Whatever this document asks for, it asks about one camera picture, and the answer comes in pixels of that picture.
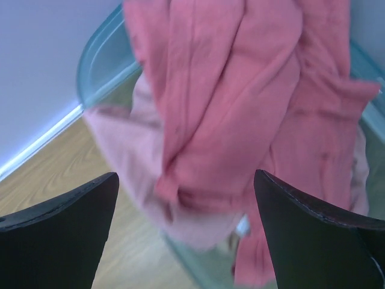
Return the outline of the rose red t-shirt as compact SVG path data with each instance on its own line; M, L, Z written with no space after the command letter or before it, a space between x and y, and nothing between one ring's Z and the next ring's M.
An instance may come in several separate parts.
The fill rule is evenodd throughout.
M380 89L350 77L349 1L125 1L135 57L164 123L156 194L247 216L239 285L274 279L253 179L270 172L364 214L351 192L359 119Z

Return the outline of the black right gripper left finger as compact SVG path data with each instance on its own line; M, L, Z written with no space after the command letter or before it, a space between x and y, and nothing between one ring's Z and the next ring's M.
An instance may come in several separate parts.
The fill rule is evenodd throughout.
M1 217L1 288L91 288L109 236L119 177L106 173Z

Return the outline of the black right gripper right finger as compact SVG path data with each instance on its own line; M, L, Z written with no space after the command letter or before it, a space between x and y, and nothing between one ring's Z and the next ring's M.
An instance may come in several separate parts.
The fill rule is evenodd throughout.
M254 191L278 288L384 288L384 221L257 170Z

